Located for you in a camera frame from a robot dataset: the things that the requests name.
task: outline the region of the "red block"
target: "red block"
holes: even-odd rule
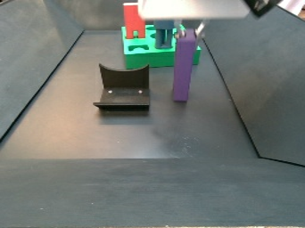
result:
[[[138,15],[138,3],[124,4],[126,38],[134,39],[134,31],[138,38],[146,38],[146,21]]]

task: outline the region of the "green toy structure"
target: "green toy structure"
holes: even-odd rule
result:
[[[148,67],[171,67],[175,62],[175,42],[172,39],[172,48],[155,48],[155,28],[154,25],[146,25],[146,38],[126,39],[126,27],[122,27],[122,38],[126,56],[126,68],[136,69],[148,64]],[[193,64],[199,62],[202,49],[198,47],[194,54]]]

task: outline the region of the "gray floor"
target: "gray floor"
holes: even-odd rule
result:
[[[85,32],[1,145],[0,159],[255,158],[202,47],[190,101],[171,101],[172,68],[150,69],[150,112],[100,112],[99,62],[123,69],[119,32]]]
[[[305,169],[258,159],[202,44],[190,101],[150,70],[150,112],[100,112],[118,31],[85,32],[0,148],[0,227],[305,225]]]

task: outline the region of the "purple rectangular prism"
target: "purple rectangular prism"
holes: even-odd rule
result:
[[[172,100],[186,102],[191,82],[193,57],[197,48],[194,29],[186,29],[186,37],[176,40]]]

